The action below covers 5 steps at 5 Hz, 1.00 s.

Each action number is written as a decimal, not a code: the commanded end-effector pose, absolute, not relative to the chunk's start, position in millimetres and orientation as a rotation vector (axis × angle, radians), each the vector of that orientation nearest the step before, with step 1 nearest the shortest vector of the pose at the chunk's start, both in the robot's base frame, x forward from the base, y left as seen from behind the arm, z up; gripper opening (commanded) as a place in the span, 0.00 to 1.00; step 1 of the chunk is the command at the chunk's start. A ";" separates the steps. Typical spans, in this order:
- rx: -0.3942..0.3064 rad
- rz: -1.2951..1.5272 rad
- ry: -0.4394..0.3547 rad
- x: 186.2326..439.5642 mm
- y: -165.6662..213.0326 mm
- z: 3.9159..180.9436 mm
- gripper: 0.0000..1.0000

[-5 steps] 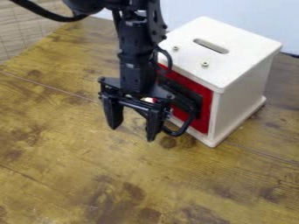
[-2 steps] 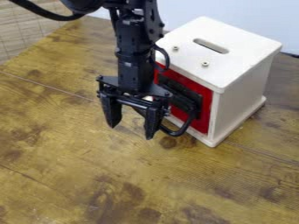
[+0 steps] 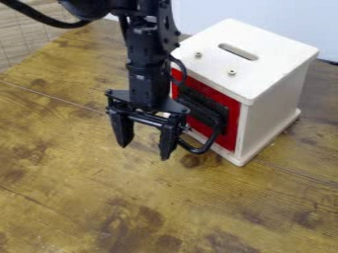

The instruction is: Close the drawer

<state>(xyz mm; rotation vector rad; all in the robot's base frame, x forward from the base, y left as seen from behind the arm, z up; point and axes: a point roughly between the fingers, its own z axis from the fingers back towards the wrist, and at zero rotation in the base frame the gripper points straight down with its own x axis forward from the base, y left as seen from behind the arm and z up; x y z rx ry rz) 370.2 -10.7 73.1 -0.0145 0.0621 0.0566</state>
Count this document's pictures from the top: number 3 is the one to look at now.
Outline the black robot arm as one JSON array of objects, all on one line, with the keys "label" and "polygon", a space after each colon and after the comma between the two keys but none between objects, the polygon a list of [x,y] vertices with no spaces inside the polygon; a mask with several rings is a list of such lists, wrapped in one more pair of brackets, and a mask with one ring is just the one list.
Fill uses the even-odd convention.
[{"label": "black robot arm", "polygon": [[116,141],[126,146],[134,136],[136,123],[160,130],[160,157],[169,158],[185,128],[188,108],[169,97],[169,65],[177,62],[171,52],[179,47],[169,0],[57,0],[77,18],[62,22],[32,8],[20,0],[0,0],[37,22],[60,29],[74,29],[112,14],[118,18],[126,47],[129,88],[106,90],[109,116]]}]

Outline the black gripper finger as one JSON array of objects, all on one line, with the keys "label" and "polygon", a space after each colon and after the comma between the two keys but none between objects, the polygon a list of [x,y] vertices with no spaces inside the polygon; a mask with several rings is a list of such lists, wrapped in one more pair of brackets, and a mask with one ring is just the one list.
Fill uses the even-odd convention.
[{"label": "black gripper finger", "polygon": [[160,157],[161,160],[168,160],[169,155],[176,148],[176,141],[179,138],[179,128],[175,125],[164,125],[160,134]]},{"label": "black gripper finger", "polygon": [[125,114],[116,111],[108,111],[110,126],[114,133],[114,138],[121,147],[125,147],[133,139],[133,122]]}]

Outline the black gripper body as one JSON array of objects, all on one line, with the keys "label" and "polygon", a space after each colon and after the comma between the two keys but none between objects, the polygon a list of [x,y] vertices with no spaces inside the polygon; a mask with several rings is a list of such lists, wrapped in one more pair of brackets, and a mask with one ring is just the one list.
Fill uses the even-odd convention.
[{"label": "black gripper body", "polygon": [[185,117],[189,113],[189,108],[175,101],[171,97],[163,98],[156,105],[150,106],[132,103],[128,90],[108,89],[105,91],[105,97],[108,100],[105,109],[106,114],[109,110],[116,111],[125,114],[132,122],[160,128],[167,123],[167,119],[157,116],[157,113],[168,113],[179,119],[179,130],[188,130]]}]

